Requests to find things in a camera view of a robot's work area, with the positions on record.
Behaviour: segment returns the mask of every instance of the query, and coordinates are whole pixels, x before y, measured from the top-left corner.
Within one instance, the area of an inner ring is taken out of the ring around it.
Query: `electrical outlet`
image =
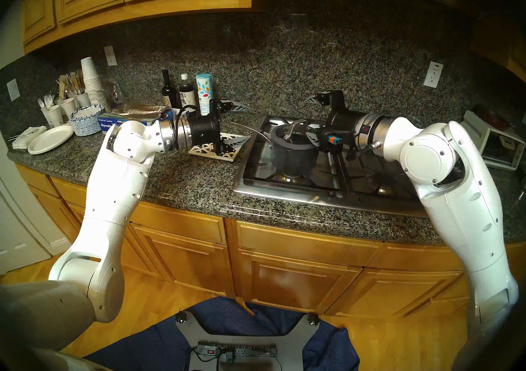
[[[104,47],[104,52],[106,53],[106,61],[108,62],[108,65],[111,67],[111,66],[116,66],[117,65],[117,60],[115,59],[115,53],[113,52],[113,46],[112,45],[108,45],[106,47]]]
[[[17,98],[20,98],[20,91],[18,90],[18,84],[16,83],[16,78],[7,83],[7,90],[9,91],[11,102],[13,102]]]
[[[439,64],[435,61],[431,61],[429,63],[426,79],[424,80],[424,86],[436,88],[438,85],[438,80],[440,79],[440,74],[442,73],[442,68],[444,68],[442,64]]]

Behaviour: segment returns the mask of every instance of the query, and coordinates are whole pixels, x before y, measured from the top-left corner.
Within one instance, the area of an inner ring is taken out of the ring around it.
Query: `granite countertop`
[[[256,125],[261,117],[248,113],[227,114],[221,121],[221,130],[247,134],[228,122]],[[15,163],[85,186],[103,139],[103,133],[73,135],[47,153],[30,155],[9,150],[7,155]],[[330,209],[235,194],[232,184],[244,151],[246,146],[233,163],[192,156],[187,151],[159,154],[155,157],[142,200],[181,210],[322,234],[443,245],[428,219]],[[502,199],[504,240],[526,240],[523,230],[526,227],[526,200],[515,204],[520,194],[520,174],[490,171]]]

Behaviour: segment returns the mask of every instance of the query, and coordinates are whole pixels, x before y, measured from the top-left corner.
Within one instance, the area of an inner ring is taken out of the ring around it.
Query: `black pot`
[[[272,165],[278,173],[286,176],[308,175],[316,165],[318,148],[310,143],[309,138],[303,133],[293,133],[290,138],[292,143],[283,140],[288,128],[288,125],[280,125],[270,134]]]

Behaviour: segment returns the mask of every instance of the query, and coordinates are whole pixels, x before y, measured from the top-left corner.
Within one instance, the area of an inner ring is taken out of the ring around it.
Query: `granite backsplash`
[[[358,111],[403,115],[423,127],[461,120],[487,103],[511,122],[523,114],[524,83],[469,51],[471,19],[434,2],[268,0],[265,13],[177,15],[108,26],[70,36],[0,70],[4,137],[43,124],[36,99],[56,91],[58,75],[92,56],[126,98],[161,104],[161,70],[172,82],[186,72],[213,76],[217,98],[258,113],[320,116],[302,104],[310,94],[342,89]],[[103,46],[113,45],[108,67]],[[444,64],[437,89],[422,85],[429,61]],[[16,78],[21,98],[6,83]]]

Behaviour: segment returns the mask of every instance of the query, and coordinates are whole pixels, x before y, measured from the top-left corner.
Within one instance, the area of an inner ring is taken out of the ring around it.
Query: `stainless steel cooktop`
[[[260,129],[270,133],[276,126],[296,118],[267,116]],[[309,126],[323,122],[310,120]],[[254,133],[248,142],[234,181],[234,192],[350,210],[427,217],[411,182],[398,162],[386,162],[373,154],[353,161],[346,151],[337,156],[319,152],[308,176],[290,178],[280,174],[270,161],[270,145]]]

